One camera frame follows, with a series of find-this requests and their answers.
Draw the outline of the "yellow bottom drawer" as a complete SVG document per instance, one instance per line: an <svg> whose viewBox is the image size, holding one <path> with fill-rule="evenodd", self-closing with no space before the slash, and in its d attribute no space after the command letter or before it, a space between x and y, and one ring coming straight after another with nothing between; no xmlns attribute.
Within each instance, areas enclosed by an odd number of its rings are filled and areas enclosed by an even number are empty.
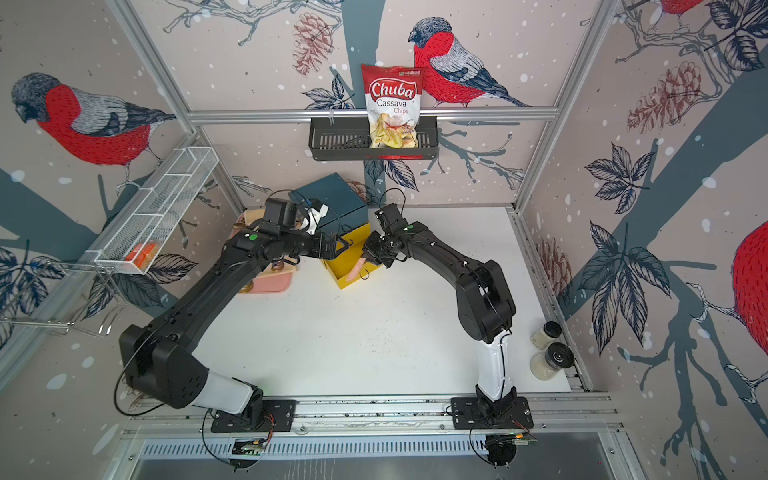
<svg viewBox="0 0 768 480"><path fill-rule="evenodd" d="M347 274L353 268L355 263L363 257L363 245L372 229L369 223L366 223L355 230L342 235L342 238L351 243L351 247L335 260L324 260L323 265L326 271L333 277L339 289L345 289L358 280L367 280L371 274L379 268L378 265L366 261L360 276L352 282L346 280Z"/></svg>

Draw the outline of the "teal drawer cabinet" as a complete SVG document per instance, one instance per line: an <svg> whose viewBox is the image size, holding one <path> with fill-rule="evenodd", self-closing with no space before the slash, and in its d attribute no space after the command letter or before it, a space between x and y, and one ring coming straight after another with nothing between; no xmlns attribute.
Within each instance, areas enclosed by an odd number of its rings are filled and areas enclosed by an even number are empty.
<svg viewBox="0 0 768 480"><path fill-rule="evenodd" d="M328 206L328 213L319 223L323 234L346 234L368 223L367 204L337 173L293 190L289 197L304 206L313 200Z"/></svg>

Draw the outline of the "pink fruit knife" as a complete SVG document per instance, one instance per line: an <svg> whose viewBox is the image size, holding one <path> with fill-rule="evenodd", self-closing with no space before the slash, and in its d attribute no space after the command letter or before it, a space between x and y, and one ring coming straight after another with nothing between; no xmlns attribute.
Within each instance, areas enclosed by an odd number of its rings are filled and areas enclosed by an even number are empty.
<svg viewBox="0 0 768 480"><path fill-rule="evenodd" d="M354 281L356 278L360 276L360 273L366 263L366 259L364 257L361 257L353 266L353 268L350 270L350 272L346 276L346 280L348 282Z"/></svg>

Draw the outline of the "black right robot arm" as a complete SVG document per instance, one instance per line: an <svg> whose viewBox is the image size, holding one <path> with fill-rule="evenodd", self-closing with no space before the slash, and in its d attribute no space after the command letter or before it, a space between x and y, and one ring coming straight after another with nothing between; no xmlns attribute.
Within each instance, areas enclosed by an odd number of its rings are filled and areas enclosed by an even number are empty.
<svg viewBox="0 0 768 480"><path fill-rule="evenodd" d="M516 305L501 266L460 253L423 223L408 222L394 203L378 209L375 217L382 231L366 239L363 257L387 268L399 255L414 259L454 288L459 322L478 342L478 409L487 419L499 418L517 400L506 365Z"/></svg>

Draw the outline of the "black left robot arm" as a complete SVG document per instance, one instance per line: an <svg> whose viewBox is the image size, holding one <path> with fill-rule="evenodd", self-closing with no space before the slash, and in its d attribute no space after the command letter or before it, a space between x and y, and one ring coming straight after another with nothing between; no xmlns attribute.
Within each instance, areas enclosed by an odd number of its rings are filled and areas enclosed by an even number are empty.
<svg viewBox="0 0 768 480"><path fill-rule="evenodd" d="M262 218L229 238L213 267L167 312L119 338L118 381L174 409L193 405L260 425L265 410L258 387L217 374L193 354L200 339L241 289L273 263L303 257L334 260L350 246L337 235L300 227L297 207L270 198Z"/></svg>

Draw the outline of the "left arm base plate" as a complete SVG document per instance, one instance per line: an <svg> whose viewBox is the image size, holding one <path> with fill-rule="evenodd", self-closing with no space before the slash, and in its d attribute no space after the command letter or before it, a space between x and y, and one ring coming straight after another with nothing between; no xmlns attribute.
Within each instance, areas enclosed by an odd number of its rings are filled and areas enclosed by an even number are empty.
<svg viewBox="0 0 768 480"><path fill-rule="evenodd" d="M212 433L289 432L298 402L294 399L259 399L239 414L217 410Z"/></svg>

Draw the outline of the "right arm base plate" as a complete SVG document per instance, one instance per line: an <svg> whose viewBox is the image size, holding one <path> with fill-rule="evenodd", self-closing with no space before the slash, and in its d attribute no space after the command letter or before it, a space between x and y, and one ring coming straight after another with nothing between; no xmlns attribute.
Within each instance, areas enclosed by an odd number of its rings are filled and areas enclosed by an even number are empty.
<svg viewBox="0 0 768 480"><path fill-rule="evenodd" d="M449 408L456 430L522 429L534 427L532 411L525 397L496 402L477 397L454 397Z"/></svg>

